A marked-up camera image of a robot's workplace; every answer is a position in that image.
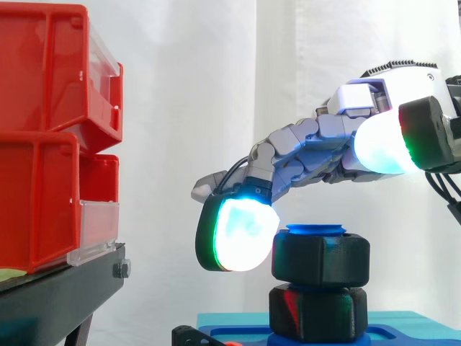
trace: white backdrop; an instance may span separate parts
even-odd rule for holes
[[[82,3],[125,66],[124,142],[109,152],[120,156],[120,240],[133,261],[95,313],[89,346],[168,345],[199,312],[266,311],[269,260],[247,273],[198,265],[195,180],[374,65],[413,58],[461,72],[455,0]],[[461,327],[461,228],[421,174],[318,184],[275,206],[282,224],[342,223],[370,240],[370,309]]]

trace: red storage bin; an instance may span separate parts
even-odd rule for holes
[[[71,133],[0,133],[0,269],[79,265],[115,249],[118,159]]]
[[[66,131],[94,154],[122,140],[123,69],[86,8],[0,2],[0,131]]]

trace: black clamp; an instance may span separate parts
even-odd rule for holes
[[[225,346],[222,342],[191,326],[179,326],[171,331],[171,346]]]

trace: light blue table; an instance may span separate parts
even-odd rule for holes
[[[410,311],[369,312],[369,324],[386,324],[398,331],[417,339],[451,339],[461,340],[461,331],[451,329],[443,324],[427,319]],[[268,325],[269,314],[199,314],[197,326],[236,326],[236,325]],[[370,335],[372,340],[382,340],[377,335]],[[255,342],[265,340],[267,334],[257,335],[219,335],[215,337],[221,342]]]

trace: robotic hand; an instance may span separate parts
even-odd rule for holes
[[[446,174],[461,172],[457,80],[446,82],[430,63],[391,61],[370,69],[340,86],[312,118],[271,133],[228,172],[200,179],[192,190],[204,203],[196,235],[200,264],[207,270],[259,265],[279,224],[271,204],[291,187],[320,181],[371,182],[423,169],[461,222],[461,206],[439,175],[455,187]]]

